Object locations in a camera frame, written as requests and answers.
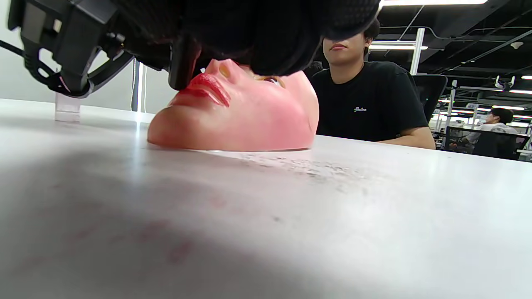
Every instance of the mannequin face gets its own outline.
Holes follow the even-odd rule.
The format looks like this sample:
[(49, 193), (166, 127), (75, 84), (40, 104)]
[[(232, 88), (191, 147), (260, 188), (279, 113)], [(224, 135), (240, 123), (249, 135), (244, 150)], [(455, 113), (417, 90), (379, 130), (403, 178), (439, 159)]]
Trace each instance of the mannequin face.
[(303, 72), (260, 77), (232, 60), (212, 60), (153, 119), (148, 142), (222, 151), (308, 148), (318, 99)]

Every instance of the white wall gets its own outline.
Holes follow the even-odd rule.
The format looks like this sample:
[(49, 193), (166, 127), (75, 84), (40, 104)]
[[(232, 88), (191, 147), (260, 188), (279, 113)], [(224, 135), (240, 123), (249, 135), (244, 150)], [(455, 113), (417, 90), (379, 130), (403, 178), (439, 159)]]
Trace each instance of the white wall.
[[(18, 48), (22, 48), (19, 31), (7, 29), (7, 15), (10, 0), (0, 0), (0, 39)], [(52, 60), (51, 53), (41, 51), (40, 59), (53, 70), (59, 66)], [(105, 53), (99, 53), (91, 70), (107, 60)], [(53, 102), (55, 94), (46, 86), (38, 83), (24, 68), (23, 59), (0, 48), (0, 98), (23, 99), (26, 101)], [(113, 78), (99, 91), (83, 100), (83, 105), (131, 109), (131, 91), (133, 63)]]
[(144, 69), (145, 82), (142, 88), (142, 96), (146, 108), (143, 108), (142, 111), (157, 113), (168, 105), (177, 91), (168, 85), (168, 72), (158, 72), (144, 65), (141, 66), (141, 69)]

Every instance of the man's lips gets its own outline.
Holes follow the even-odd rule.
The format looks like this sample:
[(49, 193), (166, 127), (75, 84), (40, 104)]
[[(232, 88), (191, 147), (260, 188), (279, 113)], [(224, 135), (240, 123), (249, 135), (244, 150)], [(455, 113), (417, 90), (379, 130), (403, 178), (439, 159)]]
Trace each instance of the man's lips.
[(332, 45), (331, 49), (329, 50), (340, 50), (340, 49), (346, 49), (347, 47), (342, 44), (334, 44)]
[(229, 94), (218, 82), (217, 78), (211, 74), (199, 74), (187, 86), (187, 88), (181, 90), (179, 94), (188, 94), (195, 97), (212, 97), (212, 92), (216, 98), (213, 98), (214, 102), (219, 105), (229, 107)]

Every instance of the nose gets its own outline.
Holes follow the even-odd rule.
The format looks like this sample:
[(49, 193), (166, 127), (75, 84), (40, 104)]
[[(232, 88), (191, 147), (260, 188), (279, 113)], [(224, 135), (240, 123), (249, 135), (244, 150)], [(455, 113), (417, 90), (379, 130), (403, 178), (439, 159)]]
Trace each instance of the nose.
[(233, 84), (238, 81), (239, 71), (242, 71), (240, 67), (230, 59), (222, 61), (213, 59), (205, 69), (205, 73), (223, 77)]

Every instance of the eye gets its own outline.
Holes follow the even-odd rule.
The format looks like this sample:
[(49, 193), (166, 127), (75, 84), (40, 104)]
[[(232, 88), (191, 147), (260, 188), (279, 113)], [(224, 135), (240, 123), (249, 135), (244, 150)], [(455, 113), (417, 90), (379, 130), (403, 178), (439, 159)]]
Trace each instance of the eye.
[(277, 80), (277, 78), (275, 78), (275, 77), (264, 77), (264, 79), (262, 79), (262, 80), (263, 81), (272, 82), (273, 84), (282, 87), (281, 82), (279, 80)]

